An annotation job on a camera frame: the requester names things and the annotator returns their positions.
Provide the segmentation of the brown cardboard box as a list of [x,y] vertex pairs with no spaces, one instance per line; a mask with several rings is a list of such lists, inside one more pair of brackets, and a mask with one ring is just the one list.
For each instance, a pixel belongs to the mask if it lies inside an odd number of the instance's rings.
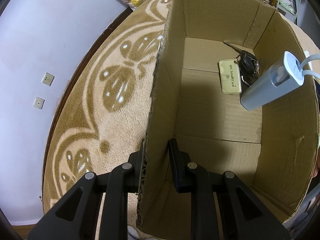
[[281,221],[299,208],[318,150],[315,82],[253,111],[221,91],[218,62],[243,46],[267,71],[284,52],[299,60],[311,39],[259,0],[172,0],[157,57],[137,226],[163,239],[190,238],[190,196],[176,192],[166,146],[208,171],[233,171]]

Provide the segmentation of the gold NFC smart card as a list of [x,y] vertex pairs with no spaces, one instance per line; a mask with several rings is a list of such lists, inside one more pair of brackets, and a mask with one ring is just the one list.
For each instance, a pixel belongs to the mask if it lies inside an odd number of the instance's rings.
[[219,72],[223,94],[241,94],[240,68],[237,59],[220,60]]

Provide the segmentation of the light blue flashlight with strap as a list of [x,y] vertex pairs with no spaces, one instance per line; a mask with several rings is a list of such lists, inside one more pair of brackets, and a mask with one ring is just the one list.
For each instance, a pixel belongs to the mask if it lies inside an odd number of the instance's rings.
[[301,87],[307,75],[319,79],[318,73],[303,69],[309,62],[318,59],[319,55],[314,54],[299,62],[295,55],[285,51],[275,64],[242,93],[240,103],[252,111]]

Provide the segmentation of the black car key bunch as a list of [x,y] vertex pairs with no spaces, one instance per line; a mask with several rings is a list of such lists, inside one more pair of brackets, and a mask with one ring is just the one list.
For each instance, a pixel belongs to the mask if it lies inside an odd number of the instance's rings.
[[242,83],[244,83],[247,87],[250,87],[260,77],[258,59],[246,50],[242,50],[227,42],[223,43],[231,47],[239,54],[236,58],[240,69],[240,78]]

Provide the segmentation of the beige patterned carpet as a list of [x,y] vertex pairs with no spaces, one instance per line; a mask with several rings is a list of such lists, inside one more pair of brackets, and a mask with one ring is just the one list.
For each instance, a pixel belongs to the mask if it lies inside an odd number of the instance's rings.
[[[46,211],[86,172],[110,172],[127,161],[145,139],[154,72],[171,2],[145,1],[84,68],[49,147],[43,186]],[[319,51],[312,39],[302,47],[303,52]],[[138,200],[139,194],[129,196],[127,231],[141,239],[163,239],[138,228]]]

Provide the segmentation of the white metal trolley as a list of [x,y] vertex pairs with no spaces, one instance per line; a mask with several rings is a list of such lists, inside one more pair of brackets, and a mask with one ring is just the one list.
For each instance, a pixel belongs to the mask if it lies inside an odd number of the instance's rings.
[[301,0],[277,0],[277,10],[288,20],[297,24]]

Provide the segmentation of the lower wall socket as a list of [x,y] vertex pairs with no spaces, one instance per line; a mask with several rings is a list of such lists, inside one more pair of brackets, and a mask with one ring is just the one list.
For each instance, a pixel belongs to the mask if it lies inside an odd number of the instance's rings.
[[44,106],[44,102],[45,102],[45,100],[43,98],[36,97],[34,104],[33,104],[33,107],[35,107],[36,109],[42,109]]

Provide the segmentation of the wall socket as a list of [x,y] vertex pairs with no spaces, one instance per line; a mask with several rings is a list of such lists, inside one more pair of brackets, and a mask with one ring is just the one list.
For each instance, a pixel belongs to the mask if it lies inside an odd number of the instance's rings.
[[50,73],[46,73],[42,79],[42,83],[47,85],[47,86],[51,86],[53,83],[55,76],[50,74]]
[[36,97],[34,104],[33,104],[33,107],[35,107],[36,109],[42,109],[44,106],[44,102],[45,102],[45,100],[43,98]]

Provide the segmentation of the upper wall socket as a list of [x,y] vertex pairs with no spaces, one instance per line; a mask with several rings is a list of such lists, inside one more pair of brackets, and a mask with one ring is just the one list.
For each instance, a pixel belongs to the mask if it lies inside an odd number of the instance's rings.
[[47,86],[51,86],[53,83],[55,76],[50,74],[50,73],[46,73],[42,79],[42,83],[47,85]]

